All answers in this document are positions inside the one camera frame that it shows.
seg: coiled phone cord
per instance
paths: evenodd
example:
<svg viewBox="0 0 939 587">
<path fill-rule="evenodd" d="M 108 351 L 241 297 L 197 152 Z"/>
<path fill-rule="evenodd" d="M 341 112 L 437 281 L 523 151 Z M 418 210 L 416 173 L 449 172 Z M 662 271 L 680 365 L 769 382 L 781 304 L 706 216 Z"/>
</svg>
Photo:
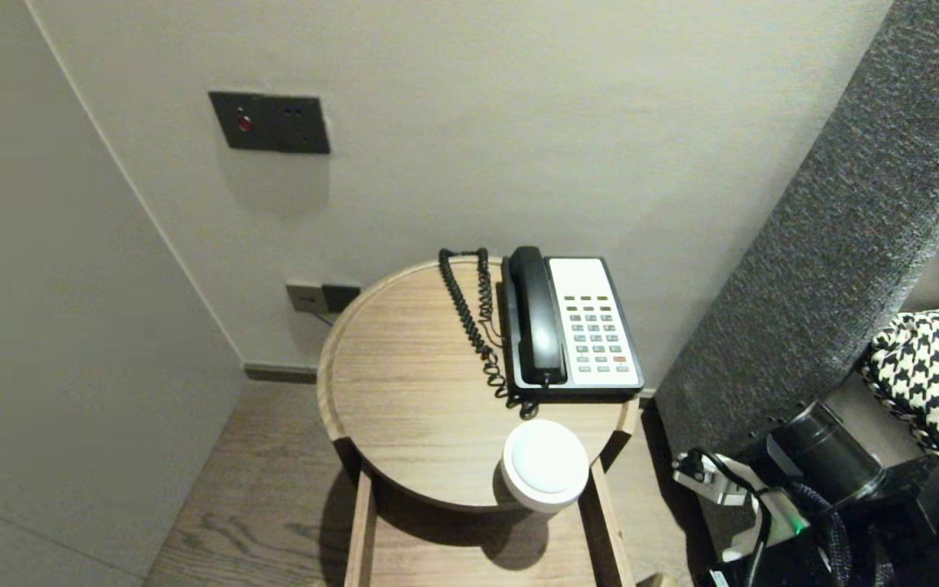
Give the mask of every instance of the coiled phone cord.
<svg viewBox="0 0 939 587">
<path fill-rule="evenodd" d="M 466 337 L 469 337 L 469 342 L 473 343 L 474 350 L 484 361 L 483 371 L 487 375 L 487 384 L 495 387 L 495 397 L 506 398 L 506 408 L 513 408 L 514 405 L 519 404 L 521 406 L 521 418 L 530 420 L 538 413 L 538 403 L 522 397 L 515 391 L 510 393 L 506 378 L 502 375 L 502 369 L 499 367 L 499 356 L 495 353 L 495 349 L 488 345 L 484 336 L 480 333 L 480 329 L 477 328 L 470 305 L 466 303 L 462 288 L 455 280 L 450 259 L 459 256 L 477 257 L 477 291 L 480 296 L 479 322 L 481 324 L 490 324 L 492 315 L 495 313 L 495 300 L 492 297 L 492 269 L 487 264 L 487 249 L 463 250 L 462 253 L 455 253 L 454 250 L 450 249 L 441 249 L 439 255 L 437 255 L 437 261 L 440 265 L 440 277 L 444 279 L 444 286 L 447 287 L 447 292 L 451 294 L 452 302 L 455 303 L 455 309 L 459 313 L 459 320 L 462 320 L 462 328 L 466 331 Z"/>
</svg>

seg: electrical outlet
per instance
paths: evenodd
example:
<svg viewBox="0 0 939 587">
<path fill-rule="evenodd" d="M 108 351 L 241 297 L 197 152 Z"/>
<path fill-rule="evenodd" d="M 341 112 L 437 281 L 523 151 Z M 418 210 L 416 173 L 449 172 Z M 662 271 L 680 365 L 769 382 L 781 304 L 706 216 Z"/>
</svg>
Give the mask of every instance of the electrical outlet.
<svg viewBox="0 0 939 587">
<path fill-rule="evenodd" d="M 325 301 L 324 291 L 320 285 L 302 285 L 286 283 L 288 298 L 292 301 L 292 308 L 297 312 L 328 313 L 328 302 Z"/>
<path fill-rule="evenodd" d="M 336 315 L 343 312 L 346 306 L 361 294 L 361 288 L 357 285 L 286 283 L 284 288 L 288 290 L 288 298 L 292 301 L 295 311 L 320 315 Z"/>
</svg>

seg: white wall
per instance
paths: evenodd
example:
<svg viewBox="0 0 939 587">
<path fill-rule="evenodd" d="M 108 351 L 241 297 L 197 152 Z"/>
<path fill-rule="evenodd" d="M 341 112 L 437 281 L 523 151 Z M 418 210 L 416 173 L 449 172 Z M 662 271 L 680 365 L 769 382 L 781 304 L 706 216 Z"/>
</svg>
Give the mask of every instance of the white wall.
<svg viewBox="0 0 939 587">
<path fill-rule="evenodd" d="M 138 585 L 239 361 L 23 3 L 0 1 L 0 586 Z"/>
<path fill-rule="evenodd" d="M 889 0 L 29 0 L 246 361 L 316 364 L 284 280 L 440 246 L 607 256 L 650 384 Z M 234 152 L 208 90 L 324 100 L 330 157 Z"/>
</svg>

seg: wooden floor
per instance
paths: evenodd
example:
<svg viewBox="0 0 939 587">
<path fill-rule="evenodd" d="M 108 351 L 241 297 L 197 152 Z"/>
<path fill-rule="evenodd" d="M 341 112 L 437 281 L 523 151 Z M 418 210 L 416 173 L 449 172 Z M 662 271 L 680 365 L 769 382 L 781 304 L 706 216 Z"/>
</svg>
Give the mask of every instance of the wooden floor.
<svg viewBox="0 0 939 587">
<path fill-rule="evenodd" d="M 647 413 L 647 434 L 662 438 Z M 692 515 L 693 497 L 656 479 L 640 423 L 607 480 L 634 577 L 662 572 L 688 585 L 688 553 L 707 556 L 708 543 L 689 548 L 686 536 L 707 533 Z M 231 416 L 145 585 L 341 585 L 354 497 L 313 386 L 258 383 Z"/>
</svg>

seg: landline phone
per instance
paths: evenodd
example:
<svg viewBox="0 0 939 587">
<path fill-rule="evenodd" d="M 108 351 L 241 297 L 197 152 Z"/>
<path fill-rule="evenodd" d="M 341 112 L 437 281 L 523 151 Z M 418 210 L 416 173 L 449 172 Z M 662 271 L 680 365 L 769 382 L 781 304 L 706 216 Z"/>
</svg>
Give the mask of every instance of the landline phone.
<svg viewBox="0 0 939 587">
<path fill-rule="evenodd" d="M 474 322 L 452 274 L 450 257 L 478 260 L 480 319 Z M 502 260 L 502 348 L 499 357 L 477 327 L 492 323 L 492 278 L 487 249 L 454 253 L 441 249 L 441 277 L 452 295 L 466 334 L 484 360 L 496 397 L 521 417 L 537 414 L 538 402 L 621 398 L 644 386 L 640 360 L 625 324 L 607 264 L 600 257 L 543 257 L 536 246 L 519 246 Z"/>
</svg>

